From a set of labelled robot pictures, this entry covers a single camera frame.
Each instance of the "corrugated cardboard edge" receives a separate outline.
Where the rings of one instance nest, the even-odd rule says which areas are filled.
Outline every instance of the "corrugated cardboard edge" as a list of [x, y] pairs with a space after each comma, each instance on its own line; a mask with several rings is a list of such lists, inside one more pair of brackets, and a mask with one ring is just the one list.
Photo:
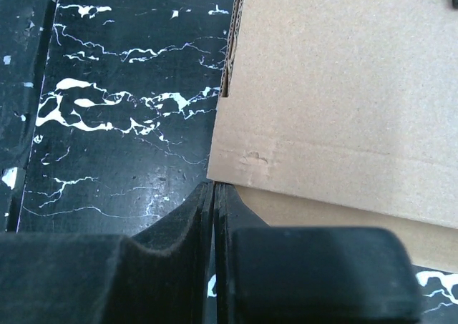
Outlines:
[[415, 265], [458, 273], [454, 229], [253, 188], [237, 186], [237, 191], [269, 225], [384, 227], [404, 243]]
[[243, 0], [234, 0], [232, 9], [232, 17], [230, 19], [230, 27], [228, 33], [228, 48], [226, 50], [226, 58], [224, 63], [223, 74], [221, 76], [221, 97], [229, 95], [230, 79], [235, 59], [235, 51], [237, 49], [237, 36], [242, 19]]

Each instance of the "cardboard sheet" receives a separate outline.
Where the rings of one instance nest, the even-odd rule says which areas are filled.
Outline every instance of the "cardboard sheet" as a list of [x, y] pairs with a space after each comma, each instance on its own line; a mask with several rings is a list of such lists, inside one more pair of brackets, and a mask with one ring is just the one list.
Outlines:
[[236, 6], [208, 177], [457, 229], [451, 0]]

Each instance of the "black marble countertop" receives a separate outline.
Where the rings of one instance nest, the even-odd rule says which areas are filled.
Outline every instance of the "black marble countertop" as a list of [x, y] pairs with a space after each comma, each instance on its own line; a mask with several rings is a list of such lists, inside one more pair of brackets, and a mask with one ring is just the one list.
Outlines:
[[[205, 180], [232, 3], [59, 0], [17, 231], [133, 235]], [[453, 323], [458, 275], [416, 271]]]

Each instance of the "white veining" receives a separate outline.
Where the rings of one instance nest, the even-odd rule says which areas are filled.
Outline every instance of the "white veining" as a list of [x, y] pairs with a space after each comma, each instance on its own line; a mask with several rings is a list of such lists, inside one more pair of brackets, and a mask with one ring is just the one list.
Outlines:
[[68, 8], [77, 8], [79, 15], [83, 18], [85, 15], [89, 15], [89, 18], [94, 18], [98, 13], [102, 13], [103, 11], [111, 11], [112, 8], [108, 6], [82, 6], [79, 4], [67, 4], [66, 6], [62, 6], [57, 4], [60, 9], [68, 9]]
[[44, 155], [44, 157], [40, 160], [40, 162], [41, 162], [43, 165], [50, 165], [52, 162], [59, 162], [59, 161], [61, 161], [62, 159], [64, 159], [65, 157], [67, 157], [67, 156], [69, 155], [69, 153], [70, 153], [70, 147], [67, 148], [67, 152], [65, 152], [64, 155], [62, 155], [61, 157], [56, 158], [54, 161], [51, 161], [51, 162], [47, 162], [47, 161], [46, 161], [47, 158], [48, 158], [48, 156], [50, 155], [49, 153], [46, 153], [46, 154]]
[[99, 209], [98, 207], [95, 207], [95, 206], [83, 206], [83, 207], [78, 207], [78, 208], [73, 208], [71, 210], [63, 210], [63, 211], [58, 211], [58, 212], [53, 212], [53, 213], [47, 213], [47, 214], [39, 214], [35, 211], [32, 211], [30, 209], [28, 209], [27, 207], [23, 206], [22, 207], [24, 210], [26, 210], [27, 212], [33, 214], [33, 215], [36, 215], [37, 217], [53, 217], [55, 215], [65, 215], [65, 214], [68, 214], [68, 213], [73, 213], [73, 212], [79, 212], [79, 211], [82, 211], [82, 210], [94, 210], [94, 211], [97, 211], [98, 213], [100, 213], [101, 215], [105, 216], [105, 217], [110, 217], [110, 218], [119, 218], [119, 219], [134, 219], [134, 218], [144, 218], [144, 217], [153, 217], [155, 218], [156, 220], [159, 220], [161, 217], [160, 215], [156, 215], [156, 214], [145, 214], [145, 215], [130, 215], [130, 216], [124, 216], [124, 215], [110, 215], [104, 211], [102, 211], [101, 209]]
[[64, 57], [68, 59], [78, 59], [79, 61], [83, 62], [84, 60], [91, 59], [93, 61], [98, 61], [99, 57], [94, 57], [94, 56], [86, 56], [86, 52], [84, 51], [78, 51], [77, 53], [74, 54], [65, 54]]
[[[195, 49], [198, 50], [199, 52], [202, 52], [203, 54], [209, 54], [209, 51], [205, 51], [202, 49], [199, 49], [194, 45], [195, 41], [192, 42], [187, 42], [184, 43], [182, 46], [176, 46], [176, 45], [169, 45], [167, 47], [164, 47], [160, 50], [153, 50], [153, 49], [142, 49], [142, 48], [134, 48], [134, 49], [129, 49], [129, 50], [124, 50], [121, 52], [114, 52], [114, 51], [107, 51], [105, 47], [101, 44], [94, 43], [92, 41], [82, 41], [81, 39], [78, 39], [75, 36], [72, 36], [71, 34], [66, 33], [67, 26], [63, 24], [54, 24], [53, 25], [53, 30], [54, 33], [56, 34], [56, 41], [58, 45], [62, 45], [60, 42], [59, 37], [63, 36], [69, 39], [72, 39], [78, 43], [80, 43], [84, 47], [89, 47], [89, 48], [98, 48], [100, 49], [100, 52], [102, 54], [106, 55], [112, 55], [112, 56], [117, 56], [121, 59], [121, 62], [127, 61], [128, 63], [133, 63], [133, 62], [146, 62], [149, 61], [153, 58], [157, 58], [159, 55], [164, 54], [166, 52], [171, 52], [171, 51], [182, 51], [184, 49]], [[133, 54], [139, 54], [140, 57], [132, 57]]]
[[218, 62], [217, 64], [206, 64], [206, 63], [205, 63], [205, 56], [202, 56], [202, 57], [199, 59], [199, 64], [202, 65], [202, 66], [205, 67], [205, 68], [215, 69], [215, 70], [223, 70], [223, 67], [224, 67], [224, 60]]
[[[111, 131], [117, 130], [122, 132], [123, 134], [128, 134], [130, 132], [134, 132], [136, 135], [148, 135], [151, 132], [156, 132], [157, 136], [163, 142], [170, 143], [167, 139], [164, 138], [163, 134], [159, 130], [160, 126], [160, 118], [161, 117], [168, 117], [172, 114], [181, 114], [184, 119], [189, 119], [190, 117], [198, 114], [198, 113], [208, 113], [214, 111], [214, 109], [198, 109], [198, 110], [187, 110], [185, 108], [191, 104], [196, 102], [209, 99], [211, 97], [216, 97], [219, 94], [219, 87], [206, 87], [204, 90], [200, 91], [197, 95], [190, 99], [184, 98], [181, 93], [162, 93], [154, 97], [141, 97], [138, 100], [138, 103], [144, 104], [146, 107], [154, 110], [154, 117], [153, 119], [147, 119], [140, 124], [137, 120], [130, 118], [130, 127], [127, 129], [122, 129], [116, 127], [111, 122], [98, 122], [96, 126], [89, 126], [84, 120], [82, 119], [81, 114], [77, 111], [78, 107], [75, 107], [70, 114], [79, 118], [78, 121], [73, 123], [68, 123], [68, 121], [63, 117], [61, 112], [61, 105], [62, 101], [64, 100], [65, 93], [62, 91], [68, 91], [73, 88], [92, 88], [96, 89], [101, 93], [101, 102], [95, 103], [90, 99], [80, 97], [79, 99], [74, 100], [74, 104], [78, 107], [87, 109], [90, 107], [96, 106], [115, 106], [120, 104], [123, 100], [127, 99], [127, 101], [132, 100], [134, 95], [130, 94], [126, 91], [115, 92], [109, 94], [106, 89], [100, 88], [97, 86], [96, 83], [91, 83], [87, 81], [82, 81], [73, 78], [66, 78], [61, 80], [57, 83], [56, 89], [53, 92], [49, 92], [44, 95], [45, 100], [39, 104], [38, 108], [38, 115], [36, 117], [36, 126], [40, 127], [46, 122], [55, 121], [60, 123], [62, 126], [65, 127], [74, 127], [86, 132], [93, 132], [93, 131]], [[164, 102], [166, 100], [172, 100], [177, 105], [177, 110], [172, 112], [161, 112]], [[50, 102], [54, 102], [54, 108], [48, 112], [46, 115], [42, 115], [42, 109]]]
[[60, 180], [57, 177], [53, 177], [52, 180], [61, 185], [60, 188], [56, 192], [53, 192], [53, 193], [49, 194], [49, 193], [46, 193], [46, 192], [32, 192], [30, 190], [26, 191], [27, 193], [34, 193], [34, 194], [44, 195], [45, 197], [50, 199], [49, 201], [46, 201], [46, 202], [42, 203], [41, 205], [39, 205], [38, 206], [39, 208], [43, 208], [44, 206], [52, 204], [52, 203], [56, 202], [57, 200], [59, 200], [62, 197], [62, 194], [64, 193], [64, 190], [65, 190], [66, 186], [76, 185], [77, 183], [80, 183], [80, 182], [83, 182], [83, 181], [87, 181], [87, 180], [95, 182], [97, 180], [97, 178], [96, 177], [86, 176], [86, 177], [82, 177], [82, 178], [77, 179], [77, 180], [64, 181], [64, 180]]
[[120, 197], [120, 196], [126, 195], [127, 193], [134, 192], [135, 190], [154, 190], [154, 189], [155, 189], [154, 187], [133, 187], [130, 190], [122, 190], [120, 193], [113, 193], [113, 194], [110, 194], [109, 196], [110, 197]]
[[431, 309], [424, 311], [425, 313], [438, 310], [442, 307], [458, 305], [458, 299], [454, 296], [452, 292], [452, 288], [454, 286], [458, 286], [458, 274], [444, 274], [438, 271], [424, 271], [424, 272], [417, 273], [416, 278], [422, 287], [426, 287], [430, 279], [438, 278], [444, 289], [435, 290], [434, 292], [427, 294], [425, 296], [428, 298], [432, 298], [435, 295], [441, 294], [445, 298], [449, 299], [449, 302], [447, 303], [442, 302], [438, 304], [438, 306], [436, 306], [435, 308], [431, 308]]
[[216, 4], [215, 5], [215, 9], [212, 9], [210, 11], [208, 11], [209, 15], [216, 15], [216, 14], [229, 14], [228, 11], [224, 10], [224, 9], [220, 9], [220, 7]]

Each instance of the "cardboard box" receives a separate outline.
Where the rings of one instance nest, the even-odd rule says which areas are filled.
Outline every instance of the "cardboard box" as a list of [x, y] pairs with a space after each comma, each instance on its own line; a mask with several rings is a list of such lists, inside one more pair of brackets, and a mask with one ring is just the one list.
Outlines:
[[457, 37], [451, 0], [235, 0], [208, 177], [458, 271]]

